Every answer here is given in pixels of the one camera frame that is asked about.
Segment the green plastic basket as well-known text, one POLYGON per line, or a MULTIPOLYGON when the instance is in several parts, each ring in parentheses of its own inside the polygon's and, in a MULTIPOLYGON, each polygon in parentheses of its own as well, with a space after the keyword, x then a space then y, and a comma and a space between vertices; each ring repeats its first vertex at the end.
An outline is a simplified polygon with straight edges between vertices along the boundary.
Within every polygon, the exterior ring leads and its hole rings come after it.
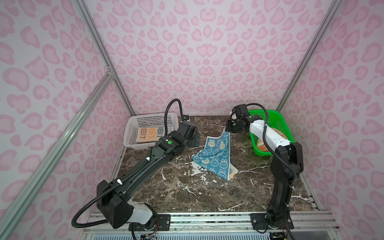
MULTIPOLYGON (((267 112, 269 115, 267 138, 271 135, 269 129, 272 129, 281 138, 294 143, 295 140, 289 127, 287 126, 284 117, 277 111, 267 110, 267 112)), ((257 130, 257 133, 257 135, 254 135, 253 132, 250 131, 251 141, 255 154, 260 157, 271 156, 272 154, 268 151, 262 140, 263 130, 257 130)))

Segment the blue bunny print towel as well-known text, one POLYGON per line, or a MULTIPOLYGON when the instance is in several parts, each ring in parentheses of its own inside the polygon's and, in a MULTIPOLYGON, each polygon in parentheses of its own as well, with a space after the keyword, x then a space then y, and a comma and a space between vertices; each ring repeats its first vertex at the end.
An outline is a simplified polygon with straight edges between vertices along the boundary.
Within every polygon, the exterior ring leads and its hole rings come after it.
POLYGON ((238 172, 231 164, 230 133, 223 130, 219 137, 207 137, 204 149, 192 156, 200 167, 229 181, 238 172))

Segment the rabbit print towel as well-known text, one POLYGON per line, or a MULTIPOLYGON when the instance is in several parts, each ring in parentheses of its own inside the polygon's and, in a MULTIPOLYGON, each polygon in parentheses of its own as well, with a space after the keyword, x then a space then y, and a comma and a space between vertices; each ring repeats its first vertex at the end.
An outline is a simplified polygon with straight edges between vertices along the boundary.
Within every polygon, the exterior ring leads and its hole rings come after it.
POLYGON ((157 142, 164 135, 164 127, 139 128, 137 135, 137 143, 141 144, 157 142))

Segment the white perforated plastic basket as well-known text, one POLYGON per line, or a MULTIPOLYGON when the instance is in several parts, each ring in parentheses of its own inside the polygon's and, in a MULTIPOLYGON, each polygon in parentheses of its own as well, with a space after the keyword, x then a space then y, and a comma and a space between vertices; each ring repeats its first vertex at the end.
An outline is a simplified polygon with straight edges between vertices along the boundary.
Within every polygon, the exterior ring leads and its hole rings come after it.
POLYGON ((138 129, 164 126, 164 114, 150 114, 131 117, 126 125, 123 144, 125 147, 134 150, 143 150, 152 147, 156 142, 137 143, 138 129))

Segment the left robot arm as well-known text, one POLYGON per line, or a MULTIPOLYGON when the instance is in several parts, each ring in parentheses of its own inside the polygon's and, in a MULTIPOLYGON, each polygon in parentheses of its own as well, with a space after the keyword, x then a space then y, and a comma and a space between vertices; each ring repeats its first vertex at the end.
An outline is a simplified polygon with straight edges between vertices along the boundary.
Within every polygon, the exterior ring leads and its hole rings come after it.
POLYGON ((97 186, 97 195, 106 195, 97 200, 98 210, 106 221, 118 229, 126 223, 144 225, 152 229, 156 224, 157 212, 148 204, 132 201, 134 193, 158 169, 181 155, 187 148, 195 148, 200 144, 200 133, 194 124, 183 121, 176 131, 161 137, 148 155, 125 174, 110 183, 102 181, 97 186))

